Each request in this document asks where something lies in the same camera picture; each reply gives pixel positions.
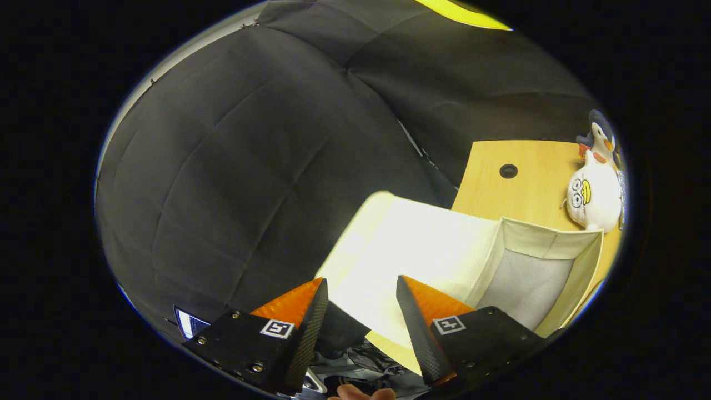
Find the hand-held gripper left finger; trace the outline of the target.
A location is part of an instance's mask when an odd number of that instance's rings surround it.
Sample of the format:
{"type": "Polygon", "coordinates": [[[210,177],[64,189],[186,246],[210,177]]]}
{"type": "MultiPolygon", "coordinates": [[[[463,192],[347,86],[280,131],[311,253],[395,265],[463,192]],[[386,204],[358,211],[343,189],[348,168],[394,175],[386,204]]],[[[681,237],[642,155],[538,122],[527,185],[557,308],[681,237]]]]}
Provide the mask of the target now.
{"type": "Polygon", "coordinates": [[[201,362],[271,397],[301,392],[328,306],[324,278],[251,312],[228,311],[185,342],[201,362]]]}

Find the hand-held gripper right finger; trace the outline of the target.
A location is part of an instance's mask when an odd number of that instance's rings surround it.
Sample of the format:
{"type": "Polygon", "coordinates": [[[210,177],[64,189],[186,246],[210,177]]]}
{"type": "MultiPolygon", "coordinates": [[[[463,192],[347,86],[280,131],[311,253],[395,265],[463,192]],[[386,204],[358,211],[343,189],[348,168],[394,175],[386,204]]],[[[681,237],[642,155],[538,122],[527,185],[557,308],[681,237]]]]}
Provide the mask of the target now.
{"type": "Polygon", "coordinates": [[[405,275],[396,298],[431,392],[472,392],[549,344],[498,307],[473,309],[405,275]]]}

